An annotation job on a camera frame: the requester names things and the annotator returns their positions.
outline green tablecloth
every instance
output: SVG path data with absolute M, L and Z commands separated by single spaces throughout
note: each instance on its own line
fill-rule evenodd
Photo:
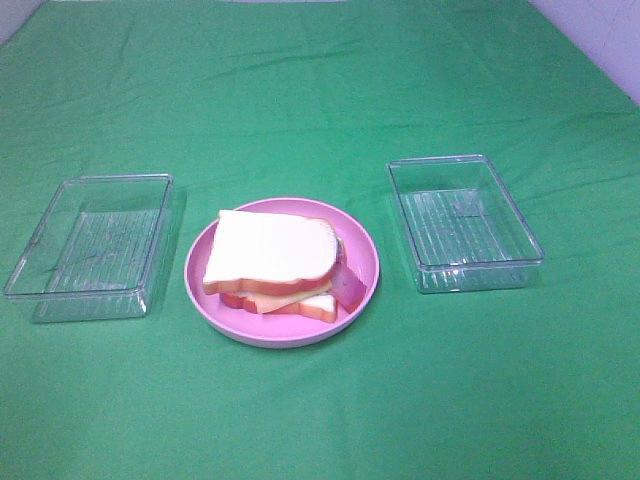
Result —
M 186 193 L 143 319 L 0 302 L 0 477 L 639 478 L 640 111 L 524 1 L 47 3 L 0 48 L 0 274 L 57 184 Z M 547 259 L 518 290 L 420 295 L 384 166 L 484 153 Z M 345 331 L 214 330 L 182 269 L 218 209 L 315 198 L 382 276 Z

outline clear plastic container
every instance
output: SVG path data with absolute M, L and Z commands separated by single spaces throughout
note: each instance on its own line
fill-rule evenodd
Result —
M 419 292 L 516 288 L 535 278 L 544 252 L 488 158 L 405 159 L 387 169 Z
M 35 323 L 149 311 L 176 212 L 170 175 L 62 183 L 4 288 Z

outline white bread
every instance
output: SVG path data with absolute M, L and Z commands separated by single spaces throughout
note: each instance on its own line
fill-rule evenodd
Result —
M 256 304 L 256 296 L 251 293 L 221 293 L 222 302 L 231 308 L 242 308 L 250 313 L 261 313 L 258 311 L 259 305 Z M 323 322 L 332 323 L 337 318 L 337 302 L 336 299 L 328 294 L 321 293 L 311 297 L 293 301 L 269 310 L 269 314 L 290 313 L 302 315 L 305 317 L 315 318 Z
M 204 291 L 271 296 L 315 291 L 330 281 L 339 250 L 324 219 L 221 210 Z

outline plastic plate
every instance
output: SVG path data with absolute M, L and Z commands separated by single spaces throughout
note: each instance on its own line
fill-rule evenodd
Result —
M 292 348 L 324 340 L 345 329 L 362 313 L 371 299 L 380 275 L 378 252 L 367 231 L 353 217 L 329 204 L 306 198 L 278 197 L 258 200 L 236 210 L 290 213 L 321 217 L 333 225 L 344 242 L 347 265 L 367 286 L 366 294 L 353 313 L 341 307 L 333 323 L 288 314 L 253 314 L 224 305 L 219 295 L 206 295 L 202 277 L 218 221 L 205 228 L 193 243 L 184 267 L 184 279 L 191 301 L 219 332 L 248 345 L 266 348 Z

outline toy sandwich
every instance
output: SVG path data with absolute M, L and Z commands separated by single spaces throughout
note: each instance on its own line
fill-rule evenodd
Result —
M 334 322 L 339 306 L 360 305 L 366 286 L 327 220 L 240 210 L 218 219 L 203 287 L 228 307 Z

